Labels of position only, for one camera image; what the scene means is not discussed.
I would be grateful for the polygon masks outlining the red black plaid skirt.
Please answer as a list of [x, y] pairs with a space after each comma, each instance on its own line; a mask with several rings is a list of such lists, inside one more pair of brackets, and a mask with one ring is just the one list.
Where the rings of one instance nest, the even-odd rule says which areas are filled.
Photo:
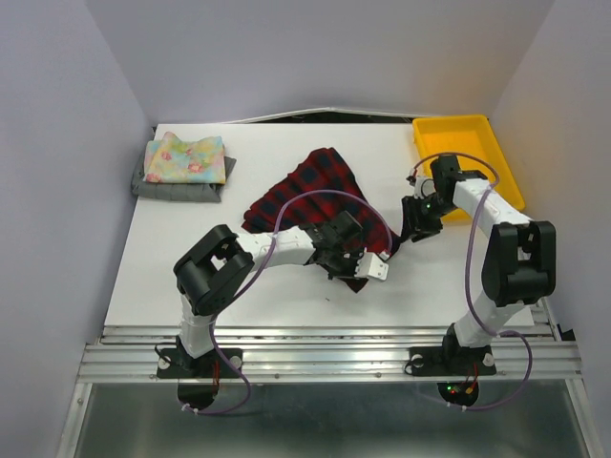
[[367, 202], [355, 175], [333, 148], [311, 152], [297, 168], [254, 201], [243, 214], [249, 233], [271, 233], [332, 220], [343, 211], [363, 228], [369, 252], [392, 256], [400, 246], [383, 217]]

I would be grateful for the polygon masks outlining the grey pleated skirt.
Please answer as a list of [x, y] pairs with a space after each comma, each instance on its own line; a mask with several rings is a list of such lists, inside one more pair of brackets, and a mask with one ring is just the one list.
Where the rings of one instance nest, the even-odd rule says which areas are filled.
[[144, 180], [144, 154], [141, 154], [131, 179], [132, 194], [138, 198], [173, 202], [220, 203], [224, 184], [149, 183]]

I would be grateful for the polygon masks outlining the pastel floral skirt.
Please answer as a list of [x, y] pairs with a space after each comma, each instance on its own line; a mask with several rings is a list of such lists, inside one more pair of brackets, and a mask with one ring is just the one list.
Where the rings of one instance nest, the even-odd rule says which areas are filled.
[[224, 184], [227, 172], [220, 136], [185, 141], [167, 132], [147, 144], [143, 180], [166, 184]]

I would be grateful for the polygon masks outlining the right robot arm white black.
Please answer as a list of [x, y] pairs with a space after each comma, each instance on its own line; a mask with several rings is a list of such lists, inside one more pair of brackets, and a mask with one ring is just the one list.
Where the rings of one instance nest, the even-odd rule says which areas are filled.
[[479, 170], [464, 170], [459, 154], [431, 156], [431, 175], [411, 170], [413, 188], [403, 198], [401, 239], [417, 242], [438, 235], [442, 219], [462, 210], [472, 219], [470, 232], [488, 240], [481, 268], [482, 291], [465, 292], [468, 311], [452, 323], [439, 346], [413, 347], [405, 370], [416, 377], [495, 374], [491, 343], [509, 336], [505, 325], [526, 306], [550, 296], [556, 287], [557, 232], [505, 200]]

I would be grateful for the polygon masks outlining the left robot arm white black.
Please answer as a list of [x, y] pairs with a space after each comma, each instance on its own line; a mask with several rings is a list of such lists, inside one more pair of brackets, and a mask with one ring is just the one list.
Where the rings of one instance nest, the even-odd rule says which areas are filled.
[[306, 223], [273, 233], [237, 234], [215, 226], [174, 266], [182, 301], [177, 353], [170, 361], [190, 375], [212, 364], [213, 321], [240, 295], [247, 278], [276, 266], [323, 267], [332, 278], [352, 280], [365, 252], [363, 228], [344, 211], [327, 222]]

